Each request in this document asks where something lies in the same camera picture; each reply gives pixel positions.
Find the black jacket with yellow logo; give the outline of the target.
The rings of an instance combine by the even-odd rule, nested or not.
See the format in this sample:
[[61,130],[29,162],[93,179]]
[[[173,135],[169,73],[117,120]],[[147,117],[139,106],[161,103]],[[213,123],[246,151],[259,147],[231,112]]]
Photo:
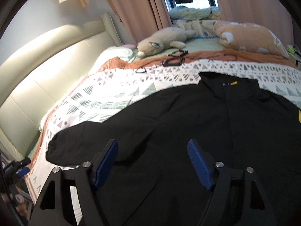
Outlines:
[[300,224],[300,109],[256,80],[200,73],[198,84],[158,91],[108,120],[57,133],[47,161],[79,165],[118,142],[100,205],[110,225],[196,225],[208,200],[187,154],[195,139],[216,161],[252,167],[276,225]]

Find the black handheld device with blue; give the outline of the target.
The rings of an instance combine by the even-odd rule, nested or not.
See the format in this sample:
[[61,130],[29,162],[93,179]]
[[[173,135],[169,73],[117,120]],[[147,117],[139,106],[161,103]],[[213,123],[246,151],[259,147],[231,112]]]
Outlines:
[[31,163],[30,158],[25,158],[21,161],[12,161],[2,169],[4,181],[7,186],[16,183],[30,172],[28,165]]

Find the patterned white bedspread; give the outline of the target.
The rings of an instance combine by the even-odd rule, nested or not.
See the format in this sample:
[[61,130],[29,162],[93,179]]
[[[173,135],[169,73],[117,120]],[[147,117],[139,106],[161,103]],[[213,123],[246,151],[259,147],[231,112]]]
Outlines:
[[40,137],[26,176],[33,201],[37,200],[52,169],[45,154],[57,132],[83,121],[104,122],[159,90],[196,84],[201,71],[257,80],[261,88],[300,105],[300,62],[232,49],[189,53],[180,66],[162,66],[161,61],[166,59],[168,56],[164,55],[127,62],[117,53],[101,54],[87,75],[76,81],[49,109],[40,122]]

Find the cream padded headboard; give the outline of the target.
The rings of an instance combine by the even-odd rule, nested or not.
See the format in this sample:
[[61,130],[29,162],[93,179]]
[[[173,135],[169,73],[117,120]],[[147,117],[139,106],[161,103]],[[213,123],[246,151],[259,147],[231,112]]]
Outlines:
[[121,45],[109,13],[52,29],[1,65],[1,151],[22,160],[35,146],[48,110],[108,47]]

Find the black eyeglasses on bed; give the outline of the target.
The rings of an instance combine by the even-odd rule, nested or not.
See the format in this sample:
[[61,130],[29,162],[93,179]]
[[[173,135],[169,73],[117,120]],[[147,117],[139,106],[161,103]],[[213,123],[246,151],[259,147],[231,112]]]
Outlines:
[[161,61],[163,67],[177,67],[185,62],[185,56],[188,54],[187,50],[178,50],[169,54],[169,58]]

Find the white bedside table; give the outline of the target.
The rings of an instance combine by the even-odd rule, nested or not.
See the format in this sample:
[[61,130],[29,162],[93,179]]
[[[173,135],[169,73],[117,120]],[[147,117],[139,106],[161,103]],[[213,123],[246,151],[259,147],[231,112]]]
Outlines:
[[297,45],[287,45],[289,60],[298,69],[301,70],[301,54]]

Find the beige plush animal toy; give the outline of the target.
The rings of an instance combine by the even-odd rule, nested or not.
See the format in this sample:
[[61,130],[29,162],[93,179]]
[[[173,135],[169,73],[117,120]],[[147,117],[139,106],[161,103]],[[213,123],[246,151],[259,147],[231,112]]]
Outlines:
[[137,57],[142,59],[148,56],[153,56],[169,48],[185,48],[185,42],[195,36],[196,31],[194,30],[184,30],[178,27],[166,27],[158,30],[137,44]]

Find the peach floral pillow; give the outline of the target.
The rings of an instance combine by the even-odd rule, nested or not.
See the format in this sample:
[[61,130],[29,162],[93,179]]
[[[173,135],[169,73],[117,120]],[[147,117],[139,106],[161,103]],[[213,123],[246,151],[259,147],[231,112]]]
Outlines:
[[281,40],[272,31],[258,24],[218,21],[214,25],[214,33],[226,48],[289,59]]

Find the pink curtain left panel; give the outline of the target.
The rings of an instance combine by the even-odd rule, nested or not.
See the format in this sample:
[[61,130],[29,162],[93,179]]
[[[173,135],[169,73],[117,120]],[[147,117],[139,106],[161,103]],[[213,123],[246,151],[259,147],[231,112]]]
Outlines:
[[171,26],[164,0],[107,0],[135,43]]

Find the pink curtain panel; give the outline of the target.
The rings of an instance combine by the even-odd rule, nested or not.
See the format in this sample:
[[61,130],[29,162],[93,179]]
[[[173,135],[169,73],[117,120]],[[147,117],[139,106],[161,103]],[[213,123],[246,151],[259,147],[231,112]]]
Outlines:
[[107,0],[135,43],[171,26],[164,0]]
[[217,0],[223,21],[250,22],[270,29],[283,45],[293,44],[290,13],[279,0]]

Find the light green crumpled quilt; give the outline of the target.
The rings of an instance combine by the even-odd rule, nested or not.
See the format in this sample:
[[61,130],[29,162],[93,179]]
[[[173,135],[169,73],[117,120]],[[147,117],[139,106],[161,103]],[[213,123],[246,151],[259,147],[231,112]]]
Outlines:
[[173,21],[178,19],[182,19],[185,21],[192,21],[197,19],[220,20],[220,10],[216,6],[211,6],[203,9],[179,6],[172,8],[168,13]]

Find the pink curtain right panel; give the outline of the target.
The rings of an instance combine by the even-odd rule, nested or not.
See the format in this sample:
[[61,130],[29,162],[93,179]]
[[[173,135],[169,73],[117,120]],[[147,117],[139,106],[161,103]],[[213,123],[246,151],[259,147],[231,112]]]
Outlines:
[[290,13],[279,0],[217,0],[223,21],[250,22],[270,29],[283,45],[293,44]]

